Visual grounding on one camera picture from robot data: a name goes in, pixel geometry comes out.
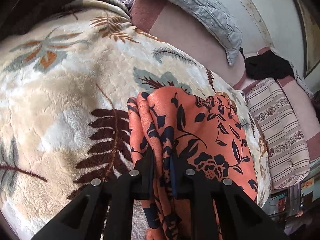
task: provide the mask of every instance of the white wall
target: white wall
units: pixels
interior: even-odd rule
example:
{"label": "white wall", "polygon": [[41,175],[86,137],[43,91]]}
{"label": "white wall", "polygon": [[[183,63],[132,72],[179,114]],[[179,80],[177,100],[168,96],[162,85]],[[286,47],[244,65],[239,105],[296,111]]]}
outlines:
{"label": "white wall", "polygon": [[243,35],[241,47],[244,53],[257,52],[266,46],[257,25],[240,0],[219,0],[235,17],[236,24]]}
{"label": "white wall", "polygon": [[293,0],[252,0],[258,9],[275,48],[291,60],[303,77],[304,51],[298,13]]}

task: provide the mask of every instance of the cream blanket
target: cream blanket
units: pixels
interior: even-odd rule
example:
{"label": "cream blanket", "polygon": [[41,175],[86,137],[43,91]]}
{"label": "cream blanket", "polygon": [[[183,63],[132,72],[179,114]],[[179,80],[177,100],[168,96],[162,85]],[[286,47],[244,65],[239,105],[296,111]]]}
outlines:
{"label": "cream blanket", "polygon": [[[136,29],[115,5],[77,0],[67,11],[0,43],[0,208],[20,239],[30,239],[92,179],[132,168],[127,100],[169,85],[202,98],[225,92],[235,101],[255,160],[257,201],[265,203],[268,154],[239,91]],[[143,239],[146,229],[136,202],[132,239]]]}

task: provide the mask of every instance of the metal bolt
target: metal bolt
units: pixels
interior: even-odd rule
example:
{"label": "metal bolt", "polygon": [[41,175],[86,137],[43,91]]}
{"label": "metal bolt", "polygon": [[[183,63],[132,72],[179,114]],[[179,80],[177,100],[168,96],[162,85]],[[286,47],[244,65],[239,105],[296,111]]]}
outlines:
{"label": "metal bolt", "polygon": [[231,179],[228,179],[228,178],[224,179],[222,182],[226,186],[230,186],[233,183],[233,181]]}
{"label": "metal bolt", "polygon": [[94,187],[99,186],[100,183],[101,183],[101,179],[96,178],[96,179],[91,180],[91,185]]}
{"label": "metal bolt", "polygon": [[129,171],[130,176],[138,176],[139,175],[139,171],[138,170],[131,170]]}
{"label": "metal bolt", "polygon": [[187,169],[186,170],[186,174],[187,175],[189,175],[189,176],[192,176],[192,175],[194,175],[196,172],[194,171],[194,170],[192,170],[192,169]]}

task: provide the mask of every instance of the wall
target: wall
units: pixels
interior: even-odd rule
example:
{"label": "wall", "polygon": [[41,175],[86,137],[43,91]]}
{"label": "wall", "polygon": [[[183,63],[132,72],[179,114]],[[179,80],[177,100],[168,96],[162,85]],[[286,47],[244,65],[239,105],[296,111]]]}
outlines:
{"label": "wall", "polygon": [[[302,31],[297,9],[293,0],[252,0],[267,29],[274,47],[291,60],[303,77],[304,51]],[[307,76],[307,86],[316,92],[320,89],[320,65]]]}
{"label": "wall", "polygon": [[241,47],[244,53],[257,52],[266,46],[266,38],[262,35],[259,25],[252,17],[252,11],[246,6],[247,0],[219,0],[235,17],[236,24],[243,35]]}

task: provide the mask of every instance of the striped pillow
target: striped pillow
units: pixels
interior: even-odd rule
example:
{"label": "striped pillow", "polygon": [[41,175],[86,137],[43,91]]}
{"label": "striped pillow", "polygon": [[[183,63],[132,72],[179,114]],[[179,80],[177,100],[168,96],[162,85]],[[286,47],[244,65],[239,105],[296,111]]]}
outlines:
{"label": "striped pillow", "polygon": [[274,189],[290,187],[309,173],[309,152],[302,129],[281,87],[273,78],[259,81],[246,95],[269,148]]}

